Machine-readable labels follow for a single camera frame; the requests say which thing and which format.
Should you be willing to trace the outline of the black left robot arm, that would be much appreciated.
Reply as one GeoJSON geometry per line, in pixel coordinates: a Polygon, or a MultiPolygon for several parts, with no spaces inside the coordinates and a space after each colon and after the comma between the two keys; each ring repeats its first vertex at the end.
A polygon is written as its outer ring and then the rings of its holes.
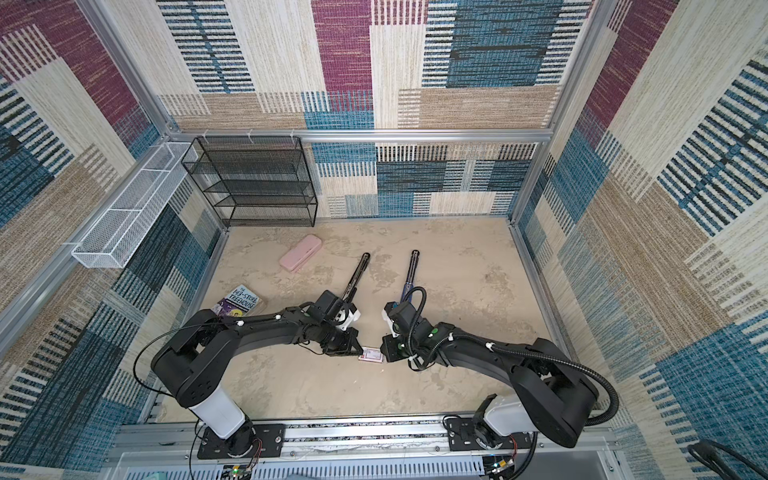
{"type": "Polygon", "coordinates": [[[363,347],[357,336],[355,328],[337,325],[310,303],[250,317],[219,316],[207,309],[174,332],[153,357],[151,369],[179,406],[207,425],[222,456],[242,458],[255,453],[257,433],[221,386],[231,360],[250,350],[308,342],[317,343],[322,355],[358,357],[363,347]]]}

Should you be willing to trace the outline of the black stapler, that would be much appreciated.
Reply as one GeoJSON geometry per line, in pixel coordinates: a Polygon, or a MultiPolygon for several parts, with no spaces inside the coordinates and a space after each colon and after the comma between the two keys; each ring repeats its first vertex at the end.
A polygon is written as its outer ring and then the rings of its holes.
{"type": "Polygon", "coordinates": [[[345,288],[345,291],[341,297],[341,301],[345,304],[351,304],[353,302],[354,296],[357,292],[358,284],[366,271],[369,263],[370,263],[371,254],[368,252],[365,252],[359,262],[358,265],[350,278],[347,287],[345,288]]]}

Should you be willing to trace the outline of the colourful paperback book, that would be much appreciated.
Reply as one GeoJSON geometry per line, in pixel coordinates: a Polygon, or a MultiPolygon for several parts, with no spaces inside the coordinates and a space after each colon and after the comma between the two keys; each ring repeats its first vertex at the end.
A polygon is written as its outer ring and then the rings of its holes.
{"type": "Polygon", "coordinates": [[[218,316],[245,317],[255,315],[264,308],[264,299],[247,286],[240,284],[213,305],[218,316]]]}

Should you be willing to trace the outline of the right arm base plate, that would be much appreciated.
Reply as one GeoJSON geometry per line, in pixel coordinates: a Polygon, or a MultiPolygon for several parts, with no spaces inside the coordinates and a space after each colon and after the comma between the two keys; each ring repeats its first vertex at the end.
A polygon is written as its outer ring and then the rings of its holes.
{"type": "Polygon", "coordinates": [[[530,433],[501,436],[484,424],[476,424],[469,417],[445,415],[441,423],[448,435],[451,451],[474,450],[526,450],[532,445],[530,433]]]}

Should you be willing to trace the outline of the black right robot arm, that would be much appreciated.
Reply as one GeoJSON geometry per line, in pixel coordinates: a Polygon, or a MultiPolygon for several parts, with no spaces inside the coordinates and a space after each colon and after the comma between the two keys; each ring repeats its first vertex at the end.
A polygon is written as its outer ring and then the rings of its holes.
{"type": "Polygon", "coordinates": [[[618,413],[615,387],[595,370],[568,358],[549,340],[532,344],[499,343],[470,334],[452,324],[419,327],[412,338],[391,332],[381,352],[389,362],[413,359],[426,367],[437,363],[465,368],[496,379],[514,390],[529,423],[512,426],[499,397],[481,411],[481,431],[497,436],[537,431],[554,443],[573,448],[587,426],[604,424],[618,413]]]}

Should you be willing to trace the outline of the black mesh shelf rack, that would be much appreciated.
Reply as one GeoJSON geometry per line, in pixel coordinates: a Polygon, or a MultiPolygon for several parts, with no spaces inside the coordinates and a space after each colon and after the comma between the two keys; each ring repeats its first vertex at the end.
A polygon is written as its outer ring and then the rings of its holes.
{"type": "Polygon", "coordinates": [[[181,160],[226,227],[312,227],[310,165],[291,136],[198,136],[181,160]]]}

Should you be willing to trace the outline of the red white staple box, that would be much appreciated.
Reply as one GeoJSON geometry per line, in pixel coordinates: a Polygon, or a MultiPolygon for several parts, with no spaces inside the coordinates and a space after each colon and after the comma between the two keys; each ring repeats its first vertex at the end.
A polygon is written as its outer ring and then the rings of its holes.
{"type": "Polygon", "coordinates": [[[358,359],[370,363],[383,363],[384,355],[378,348],[364,347],[358,359]]]}

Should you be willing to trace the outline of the aluminium front rail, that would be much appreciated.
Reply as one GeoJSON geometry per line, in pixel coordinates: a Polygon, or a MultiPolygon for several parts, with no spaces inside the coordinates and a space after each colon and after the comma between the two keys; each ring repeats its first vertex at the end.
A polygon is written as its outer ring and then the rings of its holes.
{"type": "Polygon", "coordinates": [[[125,426],[102,479],[629,479],[608,428],[576,447],[518,434],[488,450],[470,437],[470,415],[279,419],[256,424],[262,453],[209,459],[213,443],[193,423],[125,426]]]}

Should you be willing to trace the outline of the blue stapler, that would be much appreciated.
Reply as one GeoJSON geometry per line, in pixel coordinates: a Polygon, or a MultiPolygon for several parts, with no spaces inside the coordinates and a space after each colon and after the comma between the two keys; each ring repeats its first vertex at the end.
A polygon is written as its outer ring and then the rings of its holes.
{"type": "Polygon", "coordinates": [[[413,250],[411,252],[406,280],[405,280],[401,297],[400,297],[401,303],[407,302],[410,300],[410,291],[414,287],[415,274],[418,267],[419,257],[420,257],[419,250],[413,250]]]}

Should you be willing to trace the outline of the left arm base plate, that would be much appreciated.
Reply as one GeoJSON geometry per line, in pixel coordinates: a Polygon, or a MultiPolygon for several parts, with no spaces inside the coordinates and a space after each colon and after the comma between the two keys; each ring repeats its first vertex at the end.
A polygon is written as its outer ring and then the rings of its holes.
{"type": "Polygon", "coordinates": [[[277,458],[282,452],[285,431],[285,424],[246,423],[222,439],[206,427],[195,457],[198,460],[277,458]]]}

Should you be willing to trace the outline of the pink pencil case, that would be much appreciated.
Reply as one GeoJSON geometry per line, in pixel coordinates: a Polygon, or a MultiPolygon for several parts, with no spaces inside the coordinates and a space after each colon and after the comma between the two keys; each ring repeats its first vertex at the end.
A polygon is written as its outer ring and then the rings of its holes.
{"type": "Polygon", "coordinates": [[[279,265],[291,272],[297,272],[322,248],[323,241],[312,234],[305,236],[279,260],[279,265]]]}

